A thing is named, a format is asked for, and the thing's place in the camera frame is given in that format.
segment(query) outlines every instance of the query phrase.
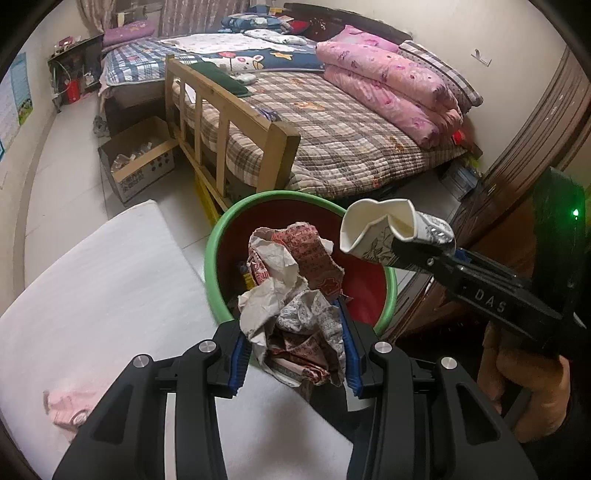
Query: wooden door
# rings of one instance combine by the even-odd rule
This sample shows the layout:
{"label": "wooden door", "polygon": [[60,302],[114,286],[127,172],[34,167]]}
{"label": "wooden door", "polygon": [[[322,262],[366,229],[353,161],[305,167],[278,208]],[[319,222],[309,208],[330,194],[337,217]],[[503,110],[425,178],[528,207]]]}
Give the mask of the wooden door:
{"label": "wooden door", "polygon": [[[452,227],[460,247],[480,252],[519,273],[533,266],[535,238],[528,198],[549,166],[566,168],[591,129],[591,83],[566,48],[544,96],[523,128],[487,172],[470,198],[462,203]],[[394,340],[465,313],[448,301],[445,289],[425,275],[412,305],[395,318],[385,334]]]}

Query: green cloth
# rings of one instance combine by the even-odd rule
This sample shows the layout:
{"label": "green cloth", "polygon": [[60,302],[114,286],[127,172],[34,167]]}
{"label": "green cloth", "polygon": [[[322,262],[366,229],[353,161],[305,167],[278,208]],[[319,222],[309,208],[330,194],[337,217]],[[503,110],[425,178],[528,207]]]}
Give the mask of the green cloth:
{"label": "green cloth", "polygon": [[200,61],[198,63],[192,63],[189,66],[195,70],[195,72],[199,72],[201,75],[206,76],[208,79],[216,82],[220,87],[225,88],[228,92],[237,97],[250,97],[252,95],[252,92],[250,92],[243,84],[230,77],[226,72],[210,61]]}

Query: striped pillow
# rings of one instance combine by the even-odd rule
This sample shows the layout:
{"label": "striped pillow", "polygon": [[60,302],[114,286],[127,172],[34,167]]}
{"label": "striped pillow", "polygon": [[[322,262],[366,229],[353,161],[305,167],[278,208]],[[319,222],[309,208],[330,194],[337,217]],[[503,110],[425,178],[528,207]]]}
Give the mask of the striped pillow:
{"label": "striped pillow", "polygon": [[468,113],[473,106],[482,105],[484,99],[472,88],[472,85],[457,70],[452,69],[434,53],[411,40],[401,43],[398,48],[399,55],[415,61],[441,77],[457,98],[457,104],[460,106],[462,113]]}

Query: wooden crib rail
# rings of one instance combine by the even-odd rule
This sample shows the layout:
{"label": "wooden crib rail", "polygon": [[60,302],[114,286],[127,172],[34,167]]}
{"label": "wooden crib rail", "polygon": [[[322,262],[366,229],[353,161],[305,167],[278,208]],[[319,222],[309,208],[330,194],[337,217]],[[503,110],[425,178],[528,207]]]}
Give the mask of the wooden crib rail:
{"label": "wooden crib rail", "polygon": [[[179,125],[177,125],[174,116],[173,83],[175,78],[178,78],[180,82]],[[184,102],[186,85],[191,86],[197,94],[193,119],[194,145],[187,142],[188,112]],[[232,204],[225,192],[226,147],[230,123],[233,123],[263,151],[256,191],[266,192],[285,187],[289,180],[297,148],[300,145],[300,134],[292,125],[285,122],[270,122],[246,102],[204,75],[175,60],[172,55],[166,57],[164,88],[166,121],[171,134],[178,140],[195,172],[224,211]],[[201,131],[203,100],[207,100],[220,112],[215,179],[202,164],[201,136],[198,132]]]}

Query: plaid mattress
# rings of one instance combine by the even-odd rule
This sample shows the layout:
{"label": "plaid mattress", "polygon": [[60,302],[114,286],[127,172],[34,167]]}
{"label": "plaid mattress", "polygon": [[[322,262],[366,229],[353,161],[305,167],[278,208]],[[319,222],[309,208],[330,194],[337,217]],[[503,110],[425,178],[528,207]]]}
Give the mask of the plaid mattress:
{"label": "plaid mattress", "polygon": [[170,47],[155,38],[144,38],[116,48],[105,56],[106,83],[114,87],[162,80],[168,54],[174,54],[177,60],[185,64],[201,61],[196,53]]}
{"label": "plaid mattress", "polygon": [[[393,180],[440,165],[465,150],[451,139],[422,150],[407,135],[354,98],[314,73],[259,72],[242,100],[276,111],[291,122],[301,142],[287,189],[325,198],[348,197],[378,189]],[[173,87],[178,105],[180,88]],[[186,98],[186,105],[194,105]],[[187,120],[192,127],[193,115]],[[202,139],[216,151],[219,112],[203,103]],[[255,187],[263,152],[234,125],[228,139],[228,169]]]}

